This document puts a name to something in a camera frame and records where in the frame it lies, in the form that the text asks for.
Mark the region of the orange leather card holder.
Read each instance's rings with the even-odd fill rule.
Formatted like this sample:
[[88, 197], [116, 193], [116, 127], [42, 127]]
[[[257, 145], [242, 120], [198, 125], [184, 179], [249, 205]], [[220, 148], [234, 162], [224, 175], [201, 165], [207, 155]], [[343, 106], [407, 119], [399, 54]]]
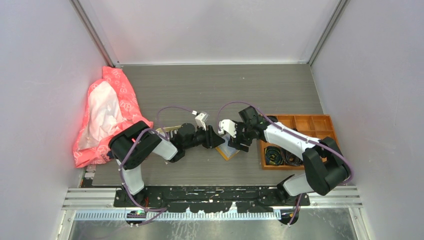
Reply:
[[215, 149], [224, 158], [224, 160], [229, 161], [239, 152], [239, 150], [228, 146], [229, 140], [231, 138], [229, 134], [223, 135], [222, 138], [224, 139], [224, 143], [220, 144]]

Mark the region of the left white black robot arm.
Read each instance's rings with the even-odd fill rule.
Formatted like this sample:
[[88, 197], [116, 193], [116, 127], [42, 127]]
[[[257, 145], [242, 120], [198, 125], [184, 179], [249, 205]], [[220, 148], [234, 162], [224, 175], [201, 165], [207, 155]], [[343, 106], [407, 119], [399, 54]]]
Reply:
[[203, 128], [184, 123], [169, 133], [170, 138], [167, 139], [163, 132], [155, 131], [139, 121], [114, 136], [108, 144], [112, 157], [117, 161], [122, 185], [127, 191], [126, 200], [135, 207], [146, 200], [141, 164], [150, 154], [175, 163], [185, 156], [188, 149], [197, 146], [214, 149], [225, 143], [211, 125]]

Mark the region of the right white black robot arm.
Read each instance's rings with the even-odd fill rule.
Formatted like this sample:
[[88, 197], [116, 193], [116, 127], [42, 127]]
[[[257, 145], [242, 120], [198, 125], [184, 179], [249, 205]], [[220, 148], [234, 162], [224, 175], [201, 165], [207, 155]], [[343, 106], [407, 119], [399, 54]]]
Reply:
[[325, 196], [352, 179], [351, 166], [333, 138], [307, 136], [263, 115], [253, 106], [238, 114], [241, 121], [223, 119], [218, 123], [219, 130], [230, 135], [229, 146], [247, 152], [252, 140], [261, 140], [288, 151], [303, 162], [303, 174], [290, 176], [277, 185], [281, 204], [291, 205], [304, 193]]

